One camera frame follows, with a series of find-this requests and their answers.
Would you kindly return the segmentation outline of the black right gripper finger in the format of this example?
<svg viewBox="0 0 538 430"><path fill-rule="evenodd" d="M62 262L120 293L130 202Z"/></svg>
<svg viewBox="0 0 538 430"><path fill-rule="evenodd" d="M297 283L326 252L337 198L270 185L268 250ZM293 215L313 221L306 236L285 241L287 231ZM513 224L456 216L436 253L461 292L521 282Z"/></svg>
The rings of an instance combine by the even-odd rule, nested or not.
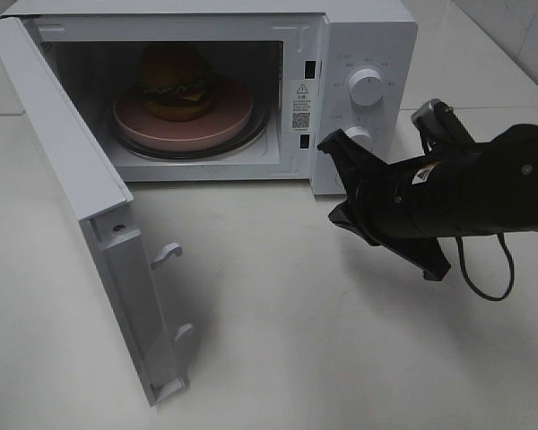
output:
<svg viewBox="0 0 538 430"><path fill-rule="evenodd" d="M419 268L425 280L441 281L451 268L436 238L382 236L375 237L374 241Z"/></svg>
<svg viewBox="0 0 538 430"><path fill-rule="evenodd" d="M385 161L362 148L341 129L328 134L317 149L332 158L340 177L367 178L386 170Z"/></svg>

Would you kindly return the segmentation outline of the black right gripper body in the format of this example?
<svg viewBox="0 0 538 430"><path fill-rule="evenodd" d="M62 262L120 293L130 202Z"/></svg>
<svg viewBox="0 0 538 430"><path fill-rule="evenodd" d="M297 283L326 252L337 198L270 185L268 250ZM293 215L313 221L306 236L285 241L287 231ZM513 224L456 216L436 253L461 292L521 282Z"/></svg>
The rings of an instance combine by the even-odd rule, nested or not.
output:
<svg viewBox="0 0 538 430"><path fill-rule="evenodd" d="M404 205L412 161L387 164L375 156L334 156L346 199L328 215L339 228L372 246L411 246L412 223Z"/></svg>

